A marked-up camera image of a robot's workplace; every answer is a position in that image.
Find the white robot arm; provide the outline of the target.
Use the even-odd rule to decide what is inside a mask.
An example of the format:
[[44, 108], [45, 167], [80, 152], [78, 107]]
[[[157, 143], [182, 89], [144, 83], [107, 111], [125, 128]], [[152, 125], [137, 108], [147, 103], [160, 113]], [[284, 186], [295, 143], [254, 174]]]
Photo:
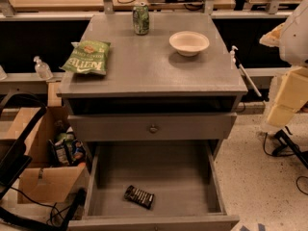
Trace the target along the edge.
[[279, 49], [280, 59], [291, 65], [269, 86], [261, 128], [274, 132], [287, 125], [308, 102], [308, 0], [302, 0], [285, 22], [264, 34], [259, 42]]

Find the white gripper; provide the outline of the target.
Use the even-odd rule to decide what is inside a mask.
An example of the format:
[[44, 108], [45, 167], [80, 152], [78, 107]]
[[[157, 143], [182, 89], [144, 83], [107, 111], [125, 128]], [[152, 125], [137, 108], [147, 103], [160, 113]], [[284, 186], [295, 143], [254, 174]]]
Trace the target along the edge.
[[[278, 47], [284, 23], [279, 24], [259, 39], [259, 43], [268, 47]], [[284, 127], [308, 102], [308, 69], [295, 66], [282, 76], [282, 83], [275, 98], [275, 103], [267, 117], [267, 124]]]

